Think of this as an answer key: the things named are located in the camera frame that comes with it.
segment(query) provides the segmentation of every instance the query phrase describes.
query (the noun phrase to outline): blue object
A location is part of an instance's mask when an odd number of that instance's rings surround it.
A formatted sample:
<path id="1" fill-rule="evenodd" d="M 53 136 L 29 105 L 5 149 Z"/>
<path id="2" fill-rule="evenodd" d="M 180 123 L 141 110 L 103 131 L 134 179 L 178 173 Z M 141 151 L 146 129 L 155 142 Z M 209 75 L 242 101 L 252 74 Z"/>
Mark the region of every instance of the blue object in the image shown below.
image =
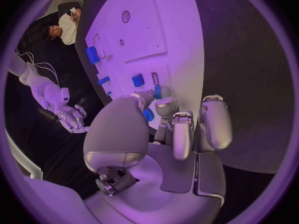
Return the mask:
<path id="1" fill-rule="evenodd" d="M 157 100 L 162 99 L 162 93 L 161 93 L 161 86 L 160 85 L 156 85 L 154 87 L 154 95 L 155 95 Z"/>
<path id="2" fill-rule="evenodd" d="M 143 111 L 143 114 L 147 118 L 148 122 L 154 119 L 154 114 L 150 108 L 147 108 L 145 111 Z"/>
<path id="3" fill-rule="evenodd" d="M 97 50 L 94 46 L 87 48 L 86 53 L 88 55 L 88 58 L 89 58 L 89 61 L 91 64 L 95 64 L 100 61 Z"/>
<path id="4" fill-rule="evenodd" d="M 106 77 L 100 79 L 100 80 L 98 81 L 98 84 L 99 84 L 99 85 L 102 85 L 102 84 L 104 84 L 104 83 L 107 82 L 107 81 L 110 81 L 109 76 L 106 76 Z"/>
<path id="5" fill-rule="evenodd" d="M 140 87 L 144 85 L 145 81 L 143 80 L 142 74 L 138 74 L 132 77 L 135 87 Z"/>

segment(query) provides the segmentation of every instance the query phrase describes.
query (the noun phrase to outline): phone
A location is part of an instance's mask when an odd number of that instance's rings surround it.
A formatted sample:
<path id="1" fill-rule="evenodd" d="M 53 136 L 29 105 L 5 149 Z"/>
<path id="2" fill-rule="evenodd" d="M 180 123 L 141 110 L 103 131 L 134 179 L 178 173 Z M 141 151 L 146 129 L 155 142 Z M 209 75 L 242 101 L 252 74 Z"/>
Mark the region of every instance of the phone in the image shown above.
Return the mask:
<path id="1" fill-rule="evenodd" d="M 72 12 L 71 12 L 70 10 L 68 10 L 68 9 L 66 9 L 65 13 L 66 13 L 67 15 L 69 15 L 69 16 L 72 16 Z"/>

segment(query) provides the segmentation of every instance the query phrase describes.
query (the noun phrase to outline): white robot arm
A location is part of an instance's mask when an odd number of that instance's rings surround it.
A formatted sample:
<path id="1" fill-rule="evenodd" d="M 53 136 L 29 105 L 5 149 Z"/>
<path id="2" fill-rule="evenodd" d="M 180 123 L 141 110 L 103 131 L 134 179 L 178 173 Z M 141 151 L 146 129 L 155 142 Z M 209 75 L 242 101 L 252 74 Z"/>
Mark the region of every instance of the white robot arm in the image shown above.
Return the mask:
<path id="1" fill-rule="evenodd" d="M 60 88 L 49 78 L 40 76 L 34 64 L 25 63 L 16 53 L 8 71 L 18 76 L 21 83 L 29 86 L 36 101 L 45 110 L 56 114 L 62 126 L 70 133 L 89 130 L 83 123 L 87 116 L 85 110 L 79 105 L 75 105 L 75 108 L 67 105 L 70 98 L 68 88 Z"/>

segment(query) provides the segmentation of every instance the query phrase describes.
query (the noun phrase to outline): man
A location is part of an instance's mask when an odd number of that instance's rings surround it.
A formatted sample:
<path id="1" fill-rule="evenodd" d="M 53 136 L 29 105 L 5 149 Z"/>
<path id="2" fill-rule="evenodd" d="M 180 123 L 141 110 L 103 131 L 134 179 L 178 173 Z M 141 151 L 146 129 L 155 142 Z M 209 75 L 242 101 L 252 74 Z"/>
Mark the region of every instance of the man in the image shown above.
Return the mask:
<path id="1" fill-rule="evenodd" d="M 42 36 L 44 39 L 54 40 L 56 37 L 60 37 L 65 45 L 75 43 L 82 10 L 73 7 L 70 11 L 71 16 L 66 13 L 63 14 L 59 19 L 58 26 L 48 26 L 43 30 Z"/>

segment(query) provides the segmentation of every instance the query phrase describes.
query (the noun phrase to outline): wire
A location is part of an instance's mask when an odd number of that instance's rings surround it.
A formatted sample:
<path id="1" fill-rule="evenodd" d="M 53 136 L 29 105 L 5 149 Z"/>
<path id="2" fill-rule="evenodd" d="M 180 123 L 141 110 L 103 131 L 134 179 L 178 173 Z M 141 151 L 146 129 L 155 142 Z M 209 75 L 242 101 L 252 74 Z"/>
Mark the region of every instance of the wire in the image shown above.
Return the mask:
<path id="1" fill-rule="evenodd" d="M 43 69 L 46 69 L 46 70 L 49 70 L 50 72 L 52 72 L 53 75 L 54 75 L 55 78 L 56 78 L 57 85 L 59 86 L 58 76 L 57 76 L 57 73 L 56 73 L 56 71 L 55 71 L 55 69 L 54 69 L 53 66 L 51 66 L 51 65 L 50 65 L 49 63 L 47 63 L 47 62 L 34 63 L 34 55 L 33 55 L 31 52 L 25 52 L 25 53 L 23 53 L 23 54 L 20 54 L 19 51 L 16 51 L 16 53 L 17 53 L 19 56 L 27 55 L 27 56 L 30 58 L 30 61 L 31 61 L 31 63 L 32 63 L 33 65 L 35 65 L 36 67 L 43 68 Z M 49 68 L 46 68 L 46 67 L 43 67 L 43 66 L 37 66 L 37 65 L 40 65 L 40 64 L 47 64 L 47 65 L 49 65 L 53 70 L 51 70 L 51 69 L 49 69 Z"/>

